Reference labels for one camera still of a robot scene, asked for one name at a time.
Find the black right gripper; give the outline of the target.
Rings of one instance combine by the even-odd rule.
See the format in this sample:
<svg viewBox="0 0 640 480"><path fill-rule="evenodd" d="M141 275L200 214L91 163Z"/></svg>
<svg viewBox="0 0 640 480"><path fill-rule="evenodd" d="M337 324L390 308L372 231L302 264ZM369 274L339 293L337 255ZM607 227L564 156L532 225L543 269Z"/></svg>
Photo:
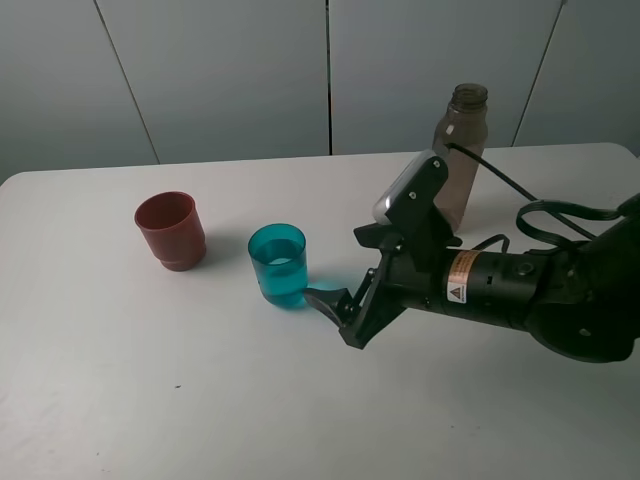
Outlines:
<svg viewBox="0 0 640 480"><path fill-rule="evenodd" d="M353 233L363 248L394 249L400 243L392 225L372 223ZM384 255L352 318L346 288L306 288L303 297L339 328L347 345L362 349L407 309L523 331L539 283L538 256L446 249L428 272L416 270L406 254Z"/></svg>

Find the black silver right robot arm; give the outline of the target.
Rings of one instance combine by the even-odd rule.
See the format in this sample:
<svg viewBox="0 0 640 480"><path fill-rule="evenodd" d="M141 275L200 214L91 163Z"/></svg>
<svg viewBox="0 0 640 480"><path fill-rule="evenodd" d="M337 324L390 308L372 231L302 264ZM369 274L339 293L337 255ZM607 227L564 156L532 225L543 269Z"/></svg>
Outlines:
<svg viewBox="0 0 640 480"><path fill-rule="evenodd" d="M361 246L381 255L355 293L308 288L305 300L359 349L416 309L522 331L577 361L626 360L639 336L638 199L613 210L539 200L526 211L606 221L609 228L572 241L518 217L517 228L539 249L513 254L482 243L465 250L437 208L402 206L389 224L355 230Z"/></svg>

